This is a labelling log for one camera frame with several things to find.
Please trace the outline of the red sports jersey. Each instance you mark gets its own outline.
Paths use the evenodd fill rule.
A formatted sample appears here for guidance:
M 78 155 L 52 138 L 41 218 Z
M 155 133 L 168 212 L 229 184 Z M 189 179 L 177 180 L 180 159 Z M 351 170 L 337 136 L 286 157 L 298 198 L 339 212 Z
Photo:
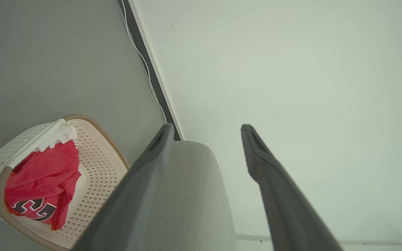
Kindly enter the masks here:
M 81 175 L 79 164 L 73 141 L 31 152 L 16 165 L 5 185 L 9 213 L 50 225 L 52 231 L 60 230 Z

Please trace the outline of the white cloth piece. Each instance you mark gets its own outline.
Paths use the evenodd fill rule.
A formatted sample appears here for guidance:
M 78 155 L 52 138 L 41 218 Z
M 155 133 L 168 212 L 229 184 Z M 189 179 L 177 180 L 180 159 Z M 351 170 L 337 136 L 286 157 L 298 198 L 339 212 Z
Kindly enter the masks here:
M 43 138 L 33 152 L 44 152 L 47 149 L 54 148 L 56 145 L 64 145 L 67 142 L 72 142 L 76 149 L 79 148 L 76 128 L 71 125 L 62 125 Z

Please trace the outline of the black baseboard strip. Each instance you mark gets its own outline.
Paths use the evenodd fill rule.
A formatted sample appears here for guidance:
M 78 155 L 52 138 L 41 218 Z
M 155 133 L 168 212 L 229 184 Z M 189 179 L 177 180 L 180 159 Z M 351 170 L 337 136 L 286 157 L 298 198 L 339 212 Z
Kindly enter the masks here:
M 163 119 L 166 123 L 173 124 L 175 130 L 174 139 L 176 141 L 183 141 L 182 130 L 177 122 L 177 116 L 164 87 L 163 78 L 152 53 L 152 46 L 147 39 L 145 28 L 140 20 L 135 0 L 117 0 L 117 2 L 124 17 L 129 41 L 139 54 L 145 67 L 150 91 L 161 109 Z

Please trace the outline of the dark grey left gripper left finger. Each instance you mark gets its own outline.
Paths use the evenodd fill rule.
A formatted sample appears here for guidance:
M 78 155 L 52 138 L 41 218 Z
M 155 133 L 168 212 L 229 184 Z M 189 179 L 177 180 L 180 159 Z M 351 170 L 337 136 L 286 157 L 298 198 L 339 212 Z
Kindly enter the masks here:
M 173 124 L 164 124 L 118 184 L 72 251 L 141 251 L 174 142 Z

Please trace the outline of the grey upholstered furniture piece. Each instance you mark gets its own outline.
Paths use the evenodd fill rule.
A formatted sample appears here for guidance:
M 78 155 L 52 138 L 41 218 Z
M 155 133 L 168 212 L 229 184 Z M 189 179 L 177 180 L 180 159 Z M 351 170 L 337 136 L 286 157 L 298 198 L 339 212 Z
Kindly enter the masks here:
M 217 159 L 198 142 L 175 141 L 143 240 L 143 251 L 237 251 Z

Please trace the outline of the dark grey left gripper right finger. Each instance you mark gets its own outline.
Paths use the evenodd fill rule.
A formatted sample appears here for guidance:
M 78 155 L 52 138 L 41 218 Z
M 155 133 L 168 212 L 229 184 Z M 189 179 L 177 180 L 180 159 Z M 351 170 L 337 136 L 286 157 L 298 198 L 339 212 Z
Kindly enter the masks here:
M 274 251 L 343 251 L 250 124 L 241 126 L 250 176 L 259 185 Z

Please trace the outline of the white perforated laundry basket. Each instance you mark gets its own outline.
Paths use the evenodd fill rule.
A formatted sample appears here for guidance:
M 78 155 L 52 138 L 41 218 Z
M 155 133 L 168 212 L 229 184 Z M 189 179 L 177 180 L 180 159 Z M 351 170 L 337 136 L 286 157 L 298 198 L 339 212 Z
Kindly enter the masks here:
M 73 248 L 130 169 L 116 143 L 94 119 L 84 114 L 71 114 L 62 119 L 64 125 L 76 128 L 81 176 L 75 186 L 66 222 L 60 230 L 52 231 L 46 224 L 9 213 L 4 203 L 4 186 L 12 169 L 6 167 L 5 162 L 14 150 L 10 150 L 9 142 L 0 148 L 0 220 L 30 241 L 52 251 Z M 35 135 L 47 124 L 30 127 L 24 130 L 24 135 Z

